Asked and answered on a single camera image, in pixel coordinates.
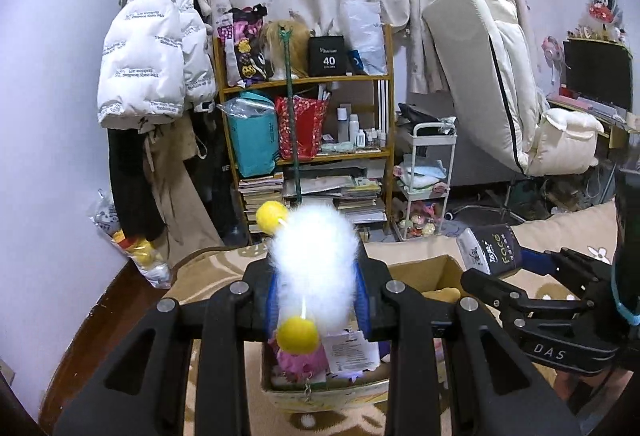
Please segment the yellow dog plush keychain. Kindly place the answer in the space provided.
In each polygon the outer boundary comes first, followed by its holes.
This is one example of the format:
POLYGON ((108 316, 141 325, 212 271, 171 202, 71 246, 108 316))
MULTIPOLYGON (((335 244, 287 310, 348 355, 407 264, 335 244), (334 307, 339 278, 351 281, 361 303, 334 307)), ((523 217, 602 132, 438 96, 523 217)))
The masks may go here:
POLYGON ((461 292, 459 289, 453 286, 446 286, 439 290, 425 291, 422 295, 428 300, 437 300, 447 304, 456 304, 461 298, 461 292))

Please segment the pink plush bear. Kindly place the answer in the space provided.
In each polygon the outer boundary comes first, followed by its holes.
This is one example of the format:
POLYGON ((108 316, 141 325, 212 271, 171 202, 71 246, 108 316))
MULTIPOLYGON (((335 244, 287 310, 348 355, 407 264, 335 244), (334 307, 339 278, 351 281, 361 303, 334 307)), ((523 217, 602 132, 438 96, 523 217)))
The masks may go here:
POLYGON ((319 373, 326 374, 326 371, 329 370, 326 352, 321 344, 313 352, 305 355, 294 355, 290 352, 285 352, 280 349, 274 338, 269 342, 269 346, 276 355, 280 374, 288 382, 304 382, 307 378, 313 378, 319 373))

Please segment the white fluffy plush yellow pompoms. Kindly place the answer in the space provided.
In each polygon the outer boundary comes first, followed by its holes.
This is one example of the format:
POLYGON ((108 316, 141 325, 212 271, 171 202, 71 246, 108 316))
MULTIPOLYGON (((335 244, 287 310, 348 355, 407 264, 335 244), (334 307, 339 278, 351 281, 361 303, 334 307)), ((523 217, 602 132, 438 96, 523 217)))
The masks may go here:
POLYGON ((332 205, 305 203, 287 208, 268 201, 257 225, 270 234, 269 256, 276 274, 280 349, 308 355, 321 339, 340 333, 356 298, 359 237, 332 205))

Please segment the purple suit white-haired plush doll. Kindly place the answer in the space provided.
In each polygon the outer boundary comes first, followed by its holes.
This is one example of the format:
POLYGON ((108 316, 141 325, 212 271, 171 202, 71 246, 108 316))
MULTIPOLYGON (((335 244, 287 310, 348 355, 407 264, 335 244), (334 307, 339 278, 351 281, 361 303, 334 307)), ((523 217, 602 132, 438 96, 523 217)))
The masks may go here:
POLYGON ((390 366, 382 362, 382 364, 374 370, 329 373, 326 376, 326 384, 331 387, 347 387, 381 382, 387 380, 389 376, 390 366))

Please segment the open cardboard box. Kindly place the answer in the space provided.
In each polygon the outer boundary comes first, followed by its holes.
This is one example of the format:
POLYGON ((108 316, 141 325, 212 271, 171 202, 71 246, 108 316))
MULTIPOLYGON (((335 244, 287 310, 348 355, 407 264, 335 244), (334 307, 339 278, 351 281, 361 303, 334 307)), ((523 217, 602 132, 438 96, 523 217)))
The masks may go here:
MULTIPOLYGON (((390 276, 420 293, 453 286, 462 291, 463 268, 450 255, 415 260, 390 266, 390 276)), ((260 388, 278 409, 291 413, 316 413, 356 409, 387 399, 388 379, 362 385, 331 387, 329 373, 374 370, 382 362, 390 366, 390 342, 368 342, 355 319, 341 333, 322 338, 329 370, 304 382, 292 383, 280 374, 277 358, 268 344, 262 346, 262 384, 260 388)))

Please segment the white rolling cart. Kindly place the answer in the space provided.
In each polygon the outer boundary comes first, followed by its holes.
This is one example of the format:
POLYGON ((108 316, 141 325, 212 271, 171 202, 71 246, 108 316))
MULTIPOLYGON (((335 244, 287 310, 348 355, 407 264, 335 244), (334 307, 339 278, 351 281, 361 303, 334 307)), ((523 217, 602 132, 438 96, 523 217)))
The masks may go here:
POLYGON ((393 227, 399 241, 439 234, 446 222, 458 132, 454 118, 398 125, 396 139, 404 149, 394 167, 401 199, 393 202, 393 227))

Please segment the plastic bag of toys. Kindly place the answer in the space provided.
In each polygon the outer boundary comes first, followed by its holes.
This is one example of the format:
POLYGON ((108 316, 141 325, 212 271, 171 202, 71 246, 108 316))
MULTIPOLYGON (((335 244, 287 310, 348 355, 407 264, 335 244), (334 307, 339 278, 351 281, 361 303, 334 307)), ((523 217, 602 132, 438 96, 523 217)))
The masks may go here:
POLYGON ((89 218, 114 248, 134 262, 134 266, 153 288, 161 290, 170 288, 171 273, 168 263, 144 237, 125 236, 111 193, 98 190, 98 200, 90 208, 89 218))

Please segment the black monitor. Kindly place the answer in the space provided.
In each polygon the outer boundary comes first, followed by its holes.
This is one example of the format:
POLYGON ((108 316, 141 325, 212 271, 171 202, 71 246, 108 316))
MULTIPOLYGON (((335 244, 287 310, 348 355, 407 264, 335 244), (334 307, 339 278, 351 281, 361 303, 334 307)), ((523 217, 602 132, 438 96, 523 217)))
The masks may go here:
POLYGON ((566 86, 579 96, 632 110, 631 55, 624 46, 570 38, 564 42, 566 86))

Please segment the stack of books left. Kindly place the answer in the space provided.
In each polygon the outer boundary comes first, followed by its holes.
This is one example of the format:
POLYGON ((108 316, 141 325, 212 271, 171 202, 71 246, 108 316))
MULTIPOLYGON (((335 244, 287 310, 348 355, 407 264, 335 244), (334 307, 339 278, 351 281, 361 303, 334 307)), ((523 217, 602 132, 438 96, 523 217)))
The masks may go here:
POLYGON ((243 211, 251 234, 261 234, 257 225, 257 211, 265 202, 276 201, 283 203, 284 175, 275 172, 271 175, 242 178, 239 180, 238 190, 243 202, 243 211))

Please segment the wooden bookshelf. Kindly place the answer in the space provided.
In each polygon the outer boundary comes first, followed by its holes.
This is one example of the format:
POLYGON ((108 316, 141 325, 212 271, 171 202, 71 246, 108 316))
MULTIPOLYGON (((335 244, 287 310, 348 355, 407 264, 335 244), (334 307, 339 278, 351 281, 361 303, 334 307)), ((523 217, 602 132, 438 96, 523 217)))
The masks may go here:
POLYGON ((290 149, 288 156, 280 156, 274 161, 277 167, 292 167, 294 176, 299 176, 299 167, 303 164, 321 164, 341 162, 347 160, 383 159, 385 172, 383 177, 383 191, 385 213, 390 214, 392 203, 392 166, 395 149, 395 86, 393 67, 393 33, 392 28, 383 26, 384 52, 387 72, 383 75, 340 75, 326 78, 296 78, 292 81, 270 81, 250 86, 251 92, 260 90, 282 89, 288 92, 283 100, 283 112, 276 114, 277 126, 274 133, 285 132, 288 137, 283 141, 290 149), (373 107, 360 106, 356 109, 358 115, 368 114, 378 121, 378 129, 386 133, 386 143, 383 147, 358 147, 351 152, 323 153, 322 126, 329 115, 329 104, 326 100, 317 100, 313 106, 299 106, 295 98, 294 88, 300 85, 331 86, 340 83, 368 83, 378 93, 373 107))

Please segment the red patterned bag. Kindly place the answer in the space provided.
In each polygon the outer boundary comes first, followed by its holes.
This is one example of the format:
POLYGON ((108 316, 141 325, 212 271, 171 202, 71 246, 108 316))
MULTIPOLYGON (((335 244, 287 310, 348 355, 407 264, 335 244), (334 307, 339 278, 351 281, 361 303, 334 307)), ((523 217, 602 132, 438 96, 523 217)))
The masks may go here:
MULTIPOLYGON (((290 128, 288 127, 288 102, 285 97, 277 97, 274 104, 278 116, 280 158, 292 160, 290 128)), ((328 105, 328 100, 294 96, 299 161, 311 160, 318 154, 328 105)))

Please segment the beige trench coat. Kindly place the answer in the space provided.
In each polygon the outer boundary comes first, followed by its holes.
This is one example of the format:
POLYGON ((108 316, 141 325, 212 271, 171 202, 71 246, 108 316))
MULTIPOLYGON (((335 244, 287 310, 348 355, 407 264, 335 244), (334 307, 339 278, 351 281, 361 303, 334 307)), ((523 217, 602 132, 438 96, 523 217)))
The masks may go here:
POLYGON ((164 230, 152 242, 170 268, 193 253, 221 246, 214 223, 196 191, 184 163, 201 154, 190 118, 151 130, 145 137, 145 175, 164 230))

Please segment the cream folded mattress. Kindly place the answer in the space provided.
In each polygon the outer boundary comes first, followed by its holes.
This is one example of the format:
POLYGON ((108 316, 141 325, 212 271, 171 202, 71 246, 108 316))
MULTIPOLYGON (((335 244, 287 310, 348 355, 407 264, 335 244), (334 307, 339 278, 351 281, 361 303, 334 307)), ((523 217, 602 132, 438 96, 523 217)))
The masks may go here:
POLYGON ((550 175, 538 137, 544 100, 514 0, 433 0, 423 19, 474 144, 523 175, 550 175))

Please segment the teal bag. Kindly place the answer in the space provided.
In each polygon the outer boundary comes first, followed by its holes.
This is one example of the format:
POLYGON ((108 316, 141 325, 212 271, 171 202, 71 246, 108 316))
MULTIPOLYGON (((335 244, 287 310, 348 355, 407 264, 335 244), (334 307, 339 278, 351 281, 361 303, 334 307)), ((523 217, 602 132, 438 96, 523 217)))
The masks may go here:
POLYGON ((271 173, 279 156, 274 103, 256 92, 241 92, 219 106, 227 115, 236 164, 242 177, 271 173))

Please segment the black box number 40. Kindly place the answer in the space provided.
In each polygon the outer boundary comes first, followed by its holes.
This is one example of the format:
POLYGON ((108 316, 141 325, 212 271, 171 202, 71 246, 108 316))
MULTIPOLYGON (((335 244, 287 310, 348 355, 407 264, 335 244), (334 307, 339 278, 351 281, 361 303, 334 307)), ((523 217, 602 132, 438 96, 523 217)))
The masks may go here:
POLYGON ((342 76, 347 71, 345 39, 337 36, 312 36, 308 40, 308 74, 312 78, 342 76))

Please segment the green pole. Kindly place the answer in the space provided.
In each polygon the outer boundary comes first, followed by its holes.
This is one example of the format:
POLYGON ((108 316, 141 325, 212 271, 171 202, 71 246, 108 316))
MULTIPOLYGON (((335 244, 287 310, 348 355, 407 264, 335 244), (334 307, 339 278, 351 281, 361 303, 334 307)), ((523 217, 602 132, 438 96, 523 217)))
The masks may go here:
POLYGON ((288 102, 288 127, 290 128, 290 143, 291 143, 291 159, 293 162, 294 170, 294 187, 295 187, 295 204, 302 204, 302 185, 300 184, 299 176, 299 158, 297 152, 297 135, 296 135, 296 121, 295 121, 295 106, 294 106, 294 94, 293 94, 293 78, 292 78, 292 64, 291 64, 291 34, 292 31, 285 26, 279 26, 279 36, 283 47, 284 58, 284 70, 286 91, 288 96, 286 101, 288 102))

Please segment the white puffer jacket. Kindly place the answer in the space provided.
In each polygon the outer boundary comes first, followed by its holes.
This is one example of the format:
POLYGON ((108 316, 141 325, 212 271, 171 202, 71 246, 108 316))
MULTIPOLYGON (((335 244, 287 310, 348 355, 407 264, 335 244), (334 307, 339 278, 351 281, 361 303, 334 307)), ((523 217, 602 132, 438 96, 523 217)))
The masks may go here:
POLYGON ((126 1, 104 38, 96 93, 102 127, 146 133, 209 109, 217 89, 198 8, 198 0, 126 1))

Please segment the wall socket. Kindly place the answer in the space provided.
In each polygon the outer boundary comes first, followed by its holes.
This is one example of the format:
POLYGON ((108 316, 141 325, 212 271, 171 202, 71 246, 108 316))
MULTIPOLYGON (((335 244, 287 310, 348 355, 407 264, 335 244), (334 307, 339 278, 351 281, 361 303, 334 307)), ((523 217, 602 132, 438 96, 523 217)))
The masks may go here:
POLYGON ((6 382, 11 385, 14 380, 15 372, 13 369, 2 359, 0 359, 0 371, 6 382))

